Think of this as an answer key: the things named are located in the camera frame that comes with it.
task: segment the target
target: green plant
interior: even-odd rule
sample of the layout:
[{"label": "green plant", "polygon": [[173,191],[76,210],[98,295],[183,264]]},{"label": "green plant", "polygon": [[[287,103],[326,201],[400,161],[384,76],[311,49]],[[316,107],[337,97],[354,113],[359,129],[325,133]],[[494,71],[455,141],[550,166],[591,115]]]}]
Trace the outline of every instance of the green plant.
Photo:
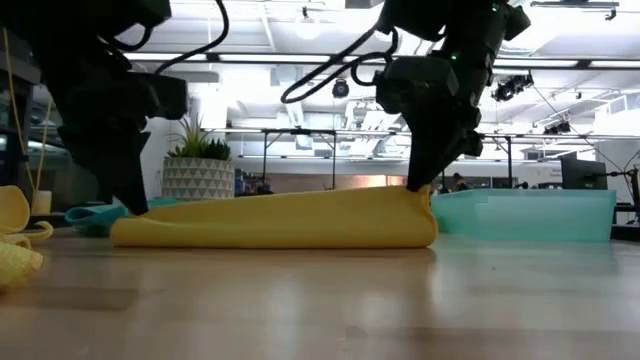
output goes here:
[{"label": "green plant", "polygon": [[202,119],[198,121],[198,126],[192,126],[188,118],[180,120],[180,126],[184,134],[171,134],[182,143],[182,147],[176,146],[174,151],[169,152],[169,157],[180,158],[202,158],[229,161],[231,148],[224,140],[213,140],[209,137],[211,131],[200,129]]}]

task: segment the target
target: table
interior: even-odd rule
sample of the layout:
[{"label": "table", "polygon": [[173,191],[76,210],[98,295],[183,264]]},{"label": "table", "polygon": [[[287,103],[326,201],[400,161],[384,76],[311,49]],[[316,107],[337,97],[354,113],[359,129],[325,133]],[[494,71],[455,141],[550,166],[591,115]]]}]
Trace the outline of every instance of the table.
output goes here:
[{"label": "table", "polygon": [[62,231],[3,359],[636,359],[640,248],[113,249]]}]

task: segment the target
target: potted plant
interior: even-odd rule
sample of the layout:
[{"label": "potted plant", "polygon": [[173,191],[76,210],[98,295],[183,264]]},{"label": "potted plant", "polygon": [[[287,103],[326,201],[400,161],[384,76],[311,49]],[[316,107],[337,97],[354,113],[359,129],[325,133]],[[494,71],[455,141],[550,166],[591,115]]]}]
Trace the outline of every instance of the potted plant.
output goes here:
[{"label": "potted plant", "polygon": [[182,201],[229,199],[234,196],[235,166],[231,148],[223,140],[211,139],[210,131],[180,125],[184,134],[173,134],[181,142],[164,159],[162,196]]}]

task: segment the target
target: computer monitor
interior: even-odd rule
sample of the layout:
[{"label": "computer monitor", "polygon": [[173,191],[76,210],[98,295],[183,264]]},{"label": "computer monitor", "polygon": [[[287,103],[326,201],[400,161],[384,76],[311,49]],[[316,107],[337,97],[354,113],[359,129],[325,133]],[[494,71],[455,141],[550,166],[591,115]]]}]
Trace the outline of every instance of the computer monitor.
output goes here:
[{"label": "computer monitor", "polygon": [[597,161],[561,159],[562,188],[607,190],[607,167]]}]

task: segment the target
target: yellow towel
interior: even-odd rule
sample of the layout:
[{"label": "yellow towel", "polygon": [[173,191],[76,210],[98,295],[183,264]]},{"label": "yellow towel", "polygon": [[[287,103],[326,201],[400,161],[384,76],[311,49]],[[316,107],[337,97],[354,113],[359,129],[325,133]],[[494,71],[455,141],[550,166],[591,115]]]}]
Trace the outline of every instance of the yellow towel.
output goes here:
[{"label": "yellow towel", "polygon": [[427,190],[394,186],[183,203],[120,219],[111,239],[141,247],[425,247],[438,233]]},{"label": "yellow towel", "polygon": [[21,233],[29,222],[29,203],[15,186],[0,187],[0,292],[24,285],[42,265],[42,255],[31,250],[53,234],[53,227],[38,222],[44,231]]}]

